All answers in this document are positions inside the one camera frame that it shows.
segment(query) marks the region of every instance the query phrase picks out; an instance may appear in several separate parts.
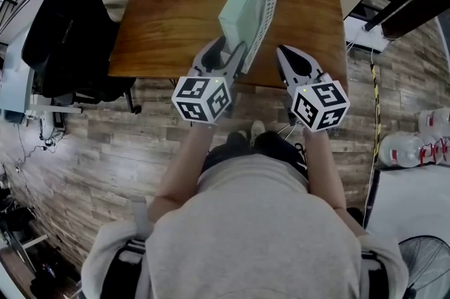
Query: person's right arm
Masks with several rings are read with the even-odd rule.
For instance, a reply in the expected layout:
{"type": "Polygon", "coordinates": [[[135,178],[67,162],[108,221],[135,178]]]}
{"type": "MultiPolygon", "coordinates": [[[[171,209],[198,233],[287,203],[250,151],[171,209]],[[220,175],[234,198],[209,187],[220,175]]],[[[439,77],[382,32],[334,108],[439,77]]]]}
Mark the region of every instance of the person's right arm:
{"type": "Polygon", "coordinates": [[[307,165],[309,192],[324,199],[355,236],[367,235],[367,232],[347,212],[344,186],[331,152],[328,133],[303,130],[307,147],[307,165]]]}

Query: shoe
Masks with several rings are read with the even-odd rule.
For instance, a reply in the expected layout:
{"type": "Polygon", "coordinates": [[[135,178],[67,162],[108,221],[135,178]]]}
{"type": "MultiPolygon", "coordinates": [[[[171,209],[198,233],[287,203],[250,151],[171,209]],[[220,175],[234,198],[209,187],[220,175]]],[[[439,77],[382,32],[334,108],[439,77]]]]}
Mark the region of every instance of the shoe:
{"type": "Polygon", "coordinates": [[[247,132],[245,130],[239,130],[238,133],[242,135],[246,141],[248,141],[247,132]]]}
{"type": "Polygon", "coordinates": [[[252,124],[252,129],[250,130],[250,146],[253,146],[255,144],[256,138],[265,132],[266,127],[264,126],[264,123],[261,120],[255,120],[252,124]]]}

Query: white desk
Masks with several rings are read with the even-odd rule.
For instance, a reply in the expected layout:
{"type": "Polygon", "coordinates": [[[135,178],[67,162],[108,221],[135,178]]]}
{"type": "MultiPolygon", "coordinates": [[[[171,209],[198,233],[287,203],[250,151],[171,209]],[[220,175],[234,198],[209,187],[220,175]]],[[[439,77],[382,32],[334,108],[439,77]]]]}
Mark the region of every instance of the white desk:
{"type": "Polygon", "coordinates": [[[20,32],[6,49],[3,77],[0,81],[0,109],[19,113],[35,110],[80,114],[81,108],[30,103],[34,70],[22,60],[22,47],[29,29],[30,26],[20,32]]]}

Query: black pants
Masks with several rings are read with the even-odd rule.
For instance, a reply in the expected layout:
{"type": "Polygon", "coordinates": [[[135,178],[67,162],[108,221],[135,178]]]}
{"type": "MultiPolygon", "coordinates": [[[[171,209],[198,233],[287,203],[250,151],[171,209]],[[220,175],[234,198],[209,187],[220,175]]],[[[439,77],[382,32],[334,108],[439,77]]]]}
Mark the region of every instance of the black pants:
{"type": "Polygon", "coordinates": [[[298,150],[275,132],[265,132],[259,135],[253,147],[245,137],[237,132],[230,133],[224,145],[210,151],[205,159],[202,172],[224,160],[238,156],[262,154],[270,158],[291,164],[300,174],[308,179],[307,170],[299,165],[306,165],[298,150]]]}

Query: brown tabletop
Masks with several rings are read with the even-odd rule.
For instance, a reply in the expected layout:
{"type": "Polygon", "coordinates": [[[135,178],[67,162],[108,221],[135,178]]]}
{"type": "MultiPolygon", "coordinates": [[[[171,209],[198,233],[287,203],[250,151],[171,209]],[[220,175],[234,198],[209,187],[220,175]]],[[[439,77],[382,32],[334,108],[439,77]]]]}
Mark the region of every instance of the brown tabletop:
{"type": "MultiPolygon", "coordinates": [[[[178,78],[195,55],[220,36],[217,16],[226,0],[129,0],[109,75],[178,78]]],[[[285,87],[275,62],[279,44],[313,56],[347,91],[345,34],[340,0],[278,0],[275,16],[248,74],[239,82],[285,87]]]]}

